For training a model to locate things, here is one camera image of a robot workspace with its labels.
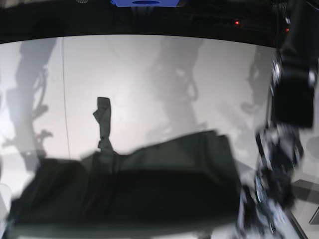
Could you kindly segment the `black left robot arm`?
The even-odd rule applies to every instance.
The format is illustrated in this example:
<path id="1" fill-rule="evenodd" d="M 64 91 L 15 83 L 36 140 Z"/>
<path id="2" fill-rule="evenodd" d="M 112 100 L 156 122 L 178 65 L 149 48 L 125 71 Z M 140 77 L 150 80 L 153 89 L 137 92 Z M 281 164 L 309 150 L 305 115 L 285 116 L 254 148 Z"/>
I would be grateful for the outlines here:
<path id="1" fill-rule="evenodd" d="M 319 3 L 292 0 L 289 31 L 273 60 L 266 120 L 255 134 L 259 157 L 254 174 L 243 182 L 236 239 L 303 239 L 291 213 L 292 179 L 304 149 L 300 130 L 314 123 L 319 80 Z"/>

